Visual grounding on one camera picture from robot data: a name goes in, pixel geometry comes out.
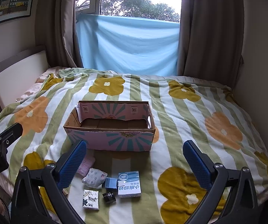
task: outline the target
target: blue cloth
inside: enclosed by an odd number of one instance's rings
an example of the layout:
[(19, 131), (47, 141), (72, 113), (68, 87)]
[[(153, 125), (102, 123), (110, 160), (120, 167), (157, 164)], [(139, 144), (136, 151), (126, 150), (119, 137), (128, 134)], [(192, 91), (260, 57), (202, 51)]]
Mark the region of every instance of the blue cloth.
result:
[(180, 24), (81, 15), (76, 29), (84, 68), (136, 75), (176, 75)]

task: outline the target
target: green foliage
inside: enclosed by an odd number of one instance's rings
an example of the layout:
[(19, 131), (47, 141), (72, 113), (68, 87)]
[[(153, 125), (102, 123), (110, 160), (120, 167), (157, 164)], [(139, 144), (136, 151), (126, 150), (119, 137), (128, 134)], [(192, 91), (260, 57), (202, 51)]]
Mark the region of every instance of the green foliage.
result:
[(179, 22), (180, 15), (165, 3), (150, 0), (102, 0), (101, 15), (150, 18)]

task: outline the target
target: pink box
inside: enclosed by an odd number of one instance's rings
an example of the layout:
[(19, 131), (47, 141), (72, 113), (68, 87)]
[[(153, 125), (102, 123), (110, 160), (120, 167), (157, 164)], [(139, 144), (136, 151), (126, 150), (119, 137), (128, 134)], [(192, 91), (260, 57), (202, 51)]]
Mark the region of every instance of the pink box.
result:
[(63, 125), (72, 143), (88, 149), (149, 151), (155, 123), (148, 102), (79, 101)]

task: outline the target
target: metal bolt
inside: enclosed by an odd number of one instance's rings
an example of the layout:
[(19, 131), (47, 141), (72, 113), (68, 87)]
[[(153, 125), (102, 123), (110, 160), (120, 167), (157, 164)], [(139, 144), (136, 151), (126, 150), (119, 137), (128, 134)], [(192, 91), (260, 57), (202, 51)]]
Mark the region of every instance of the metal bolt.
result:
[(246, 173), (249, 173), (250, 172), (250, 170), (249, 170), (248, 167), (243, 167), (243, 171), (246, 172)]
[(222, 165), (221, 163), (215, 163), (215, 167), (216, 167), (216, 168), (222, 168), (223, 165)]
[(47, 166), (46, 166), (48, 169), (52, 169), (55, 167), (55, 164), (54, 163), (48, 163)]
[(20, 172), (25, 172), (26, 169), (27, 169), (27, 168), (26, 168), (25, 166), (23, 166), (23, 167), (20, 168)]

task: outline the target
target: floral blanket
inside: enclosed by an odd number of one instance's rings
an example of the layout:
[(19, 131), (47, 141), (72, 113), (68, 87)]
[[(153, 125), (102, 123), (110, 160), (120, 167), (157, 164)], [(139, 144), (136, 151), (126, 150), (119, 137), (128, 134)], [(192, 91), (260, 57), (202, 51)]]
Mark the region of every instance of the floral blanket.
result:
[[(182, 153), (183, 142), (190, 139), (213, 162), (229, 169), (248, 166), (259, 203), (268, 198), (268, 153), (230, 88), (80, 68), (62, 70), (59, 76), (60, 80), (54, 81), (50, 75), (39, 93), (0, 113), (0, 133), (15, 122), (24, 129), (8, 148), (10, 166), (0, 174), (11, 184), (21, 166), (43, 168), (69, 149), (71, 142), (63, 124), (79, 100), (131, 100), (149, 101), (151, 105), (156, 124), (151, 151), (96, 150), (93, 167), (112, 177), (138, 170), (142, 195), (117, 199), (115, 205), (100, 201), (99, 211), (82, 209), (82, 201), (73, 203), (85, 223), (183, 224), (206, 193)], [(48, 209), (54, 211), (45, 190), (40, 191)], [(215, 216), (227, 196), (225, 190)]]

